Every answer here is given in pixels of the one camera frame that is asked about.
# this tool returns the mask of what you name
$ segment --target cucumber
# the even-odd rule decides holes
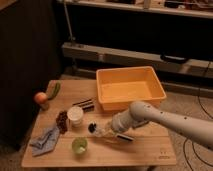
[[[60,88],[61,88],[61,84],[60,84],[59,82],[55,83],[53,92],[52,92],[52,94],[48,97],[48,100],[54,99],[54,98],[57,96],[57,94],[58,94]]]

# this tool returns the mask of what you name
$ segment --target orange tray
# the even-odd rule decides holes
[[[99,69],[96,72],[98,100],[104,110],[123,110],[136,100],[158,107],[166,98],[164,89],[150,66]]]

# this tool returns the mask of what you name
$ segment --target paper cup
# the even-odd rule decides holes
[[[83,121],[84,111],[81,107],[73,106],[67,112],[67,117],[72,126],[79,126]]]

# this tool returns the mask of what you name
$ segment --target small green bowl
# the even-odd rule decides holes
[[[87,150],[87,140],[84,137],[75,138],[72,142],[72,150],[75,154],[83,154]]]

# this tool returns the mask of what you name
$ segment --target crumpled cloth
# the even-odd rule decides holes
[[[39,156],[54,150],[59,137],[59,129],[56,125],[44,129],[41,136],[31,139],[32,155]]]

